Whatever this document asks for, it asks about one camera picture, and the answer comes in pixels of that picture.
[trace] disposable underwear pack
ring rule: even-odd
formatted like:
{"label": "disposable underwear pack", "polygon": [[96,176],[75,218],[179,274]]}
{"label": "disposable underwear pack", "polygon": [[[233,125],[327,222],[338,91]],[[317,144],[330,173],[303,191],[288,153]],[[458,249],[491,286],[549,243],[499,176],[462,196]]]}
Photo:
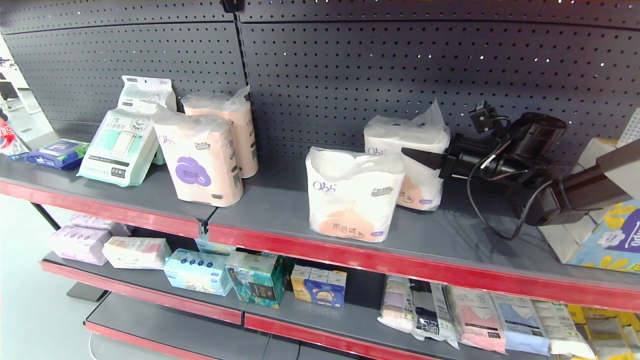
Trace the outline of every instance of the disposable underwear pack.
{"label": "disposable underwear pack", "polygon": [[233,96],[227,94],[193,93],[182,98],[187,115],[217,115],[231,121],[237,163],[243,179],[258,171],[258,150],[251,116],[251,103],[245,99],[249,94],[246,86]]}
{"label": "disposable underwear pack", "polygon": [[456,286],[447,287],[447,294],[460,342],[506,354],[507,341],[491,294]]}
{"label": "disposable underwear pack", "polygon": [[401,154],[312,147],[305,163],[311,230],[374,243],[387,237],[404,177]]}
{"label": "disposable underwear pack", "polygon": [[243,185],[229,121],[160,106],[152,119],[178,199],[219,207],[240,200]]}
{"label": "disposable underwear pack", "polygon": [[491,298],[507,337],[507,350],[549,355],[549,338],[530,299],[494,293]]}
{"label": "disposable underwear pack", "polygon": [[[413,120],[376,116],[364,128],[367,153],[374,155],[401,153],[403,147],[444,153],[449,146],[449,127],[444,124],[438,100]],[[433,211],[442,197],[440,170],[433,170],[402,155],[404,181],[397,204],[423,211]]]}

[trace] red shelf edge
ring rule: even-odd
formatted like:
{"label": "red shelf edge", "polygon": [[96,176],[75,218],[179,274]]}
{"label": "red shelf edge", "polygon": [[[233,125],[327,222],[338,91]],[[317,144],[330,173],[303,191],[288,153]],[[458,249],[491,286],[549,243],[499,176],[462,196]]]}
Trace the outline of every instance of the red shelf edge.
{"label": "red shelf edge", "polygon": [[341,351],[351,352],[360,356],[377,360],[436,360],[433,357],[414,354],[390,347],[384,347],[366,341],[346,338],[329,332],[309,329],[299,325],[263,318],[257,315],[245,314],[244,326],[258,331],[285,336],[307,343],[322,345]]}
{"label": "red shelf edge", "polygon": [[464,288],[581,306],[640,312],[640,291],[543,279],[530,275],[506,274],[495,270],[411,258],[290,236],[258,233],[215,224],[209,224],[209,240],[247,249],[275,252],[294,258],[413,277]]}
{"label": "red shelf edge", "polygon": [[80,271],[68,266],[56,265],[48,261],[41,261],[42,270],[56,275],[62,275],[75,281],[83,282],[100,289],[119,293],[128,297],[144,300],[154,304],[187,311],[208,318],[214,318],[235,324],[242,324],[242,312],[225,307],[205,304],[191,299],[185,299],[175,295],[169,295],[160,291],[141,288],[124,282],[107,279],[88,272]]}
{"label": "red shelf edge", "polygon": [[7,183],[5,181],[0,181],[0,193],[37,204],[56,206],[57,208],[158,230],[164,233],[197,238],[200,232],[196,219],[176,218],[168,215],[149,213],[148,211],[127,209],[121,206],[52,193],[27,186]]}
{"label": "red shelf edge", "polygon": [[89,321],[84,322],[84,326],[87,330],[94,332],[96,334],[100,334],[106,336],[108,338],[116,339],[119,341],[123,341],[125,343],[129,343],[131,345],[135,345],[138,347],[146,348],[149,350],[162,352],[164,354],[175,356],[179,359],[187,359],[187,360],[217,360],[213,357],[208,357],[200,354],[196,354],[193,352],[188,352],[186,350],[182,350],[175,347],[170,347],[168,345],[156,343],[155,341],[150,341],[147,339],[139,338],[137,336],[129,335],[124,332],[120,332],[117,330],[110,329],[108,327],[104,327],[98,325],[96,323],[92,323]]}

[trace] gray pegboard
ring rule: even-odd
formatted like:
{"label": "gray pegboard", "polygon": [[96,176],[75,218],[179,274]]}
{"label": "gray pegboard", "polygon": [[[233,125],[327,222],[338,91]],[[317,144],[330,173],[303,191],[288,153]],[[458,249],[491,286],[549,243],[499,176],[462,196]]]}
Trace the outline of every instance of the gray pegboard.
{"label": "gray pegboard", "polygon": [[484,20],[640,28],[639,1],[247,0],[243,22]]}
{"label": "gray pegboard", "polygon": [[233,21],[219,1],[2,1],[3,34],[88,26]]}
{"label": "gray pegboard", "polygon": [[116,107],[124,74],[170,78],[178,97],[233,94],[246,84],[233,23],[64,29],[4,39],[49,120],[100,122]]}
{"label": "gray pegboard", "polygon": [[570,122],[551,156],[571,165],[594,136],[617,137],[640,104],[640,35],[493,22],[242,24],[261,138],[362,148],[380,114],[410,119],[437,97],[452,132],[486,99],[517,118]]}

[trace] plastic bag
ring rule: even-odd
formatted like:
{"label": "plastic bag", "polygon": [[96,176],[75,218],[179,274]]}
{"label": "plastic bag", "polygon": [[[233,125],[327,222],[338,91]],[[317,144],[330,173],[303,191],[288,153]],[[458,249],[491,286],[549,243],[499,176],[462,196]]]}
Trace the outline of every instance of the plastic bag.
{"label": "plastic bag", "polygon": [[312,147],[307,155],[311,230],[340,238],[387,238],[404,177],[400,154]]}
{"label": "plastic bag", "polygon": [[[373,155],[401,153],[403,147],[438,154],[449,146],[449,127],[444,124],[436,99],[431,107],[413,120],[376,116],[364,128],[367,153]],[[442,197],[440,170],[433,170],[402,155],[404,182],[398,205],[417,210],[435,210]]]}

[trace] pegboard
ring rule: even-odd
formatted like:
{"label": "pegboard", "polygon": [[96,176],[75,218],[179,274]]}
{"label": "pegboard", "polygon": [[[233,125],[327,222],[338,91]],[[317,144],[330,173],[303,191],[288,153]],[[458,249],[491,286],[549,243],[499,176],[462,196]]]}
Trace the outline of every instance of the pegboard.
{"label": "pegboard", "polygon": [[49,120],[100,122],[121,76],[170,78],[178,97],[246,85],[233,23],[163,24],[9,34],[4,39]]}
{"label": "pegboard", "polygon": [[514,22],[242,24],[255,123],[276,142],[363,149],[374,116],[411,119],[435,97],[451,131],[487,100],[569,128],[551,157],[573,165],[594,136],[618,137],[640,104],[635,31]]}

